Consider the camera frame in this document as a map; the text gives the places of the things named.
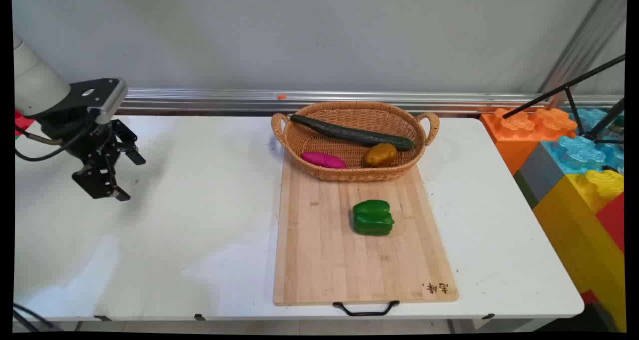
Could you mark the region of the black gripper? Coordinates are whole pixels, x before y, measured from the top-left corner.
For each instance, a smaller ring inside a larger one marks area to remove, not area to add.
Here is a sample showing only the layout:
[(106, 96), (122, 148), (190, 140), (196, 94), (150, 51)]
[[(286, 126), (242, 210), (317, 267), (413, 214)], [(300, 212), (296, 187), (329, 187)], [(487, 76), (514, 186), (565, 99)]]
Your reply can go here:
[(64, 151), (82, 161), (82, 168), (74, 172), (71, 178), (91, 198), (112, 197), (128, 201), (130, 195), (116, 181), (115, 165), (118, 151), (125, 153), (135, 165), (146, 164), (136, 145), (137, 135), (122, 121), (99, 124), (89, 122), (89, 115), (88, 112), (50, 113), (39, 117), (39, 124), (46, 136), (52, 140), (62, 140), (63, 145), (80, 135)]

